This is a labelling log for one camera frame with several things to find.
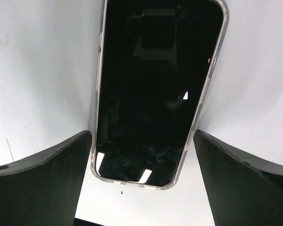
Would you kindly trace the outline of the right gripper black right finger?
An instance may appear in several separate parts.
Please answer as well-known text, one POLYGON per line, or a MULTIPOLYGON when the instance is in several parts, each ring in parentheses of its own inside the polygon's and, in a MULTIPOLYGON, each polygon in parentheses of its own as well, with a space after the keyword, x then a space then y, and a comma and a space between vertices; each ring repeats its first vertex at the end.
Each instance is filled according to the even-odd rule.
POLYGON ((193 141, 216 226, 283 226, 283 165, 202 130, 193 141))

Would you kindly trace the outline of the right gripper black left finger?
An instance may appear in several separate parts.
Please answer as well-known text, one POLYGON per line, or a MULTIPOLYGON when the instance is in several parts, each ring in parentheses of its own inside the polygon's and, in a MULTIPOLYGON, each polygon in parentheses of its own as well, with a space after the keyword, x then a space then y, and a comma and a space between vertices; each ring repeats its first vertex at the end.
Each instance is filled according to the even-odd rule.
POLYGON ((92 145, 87 130, 0 166, 0 226, 71 226, 92 145))

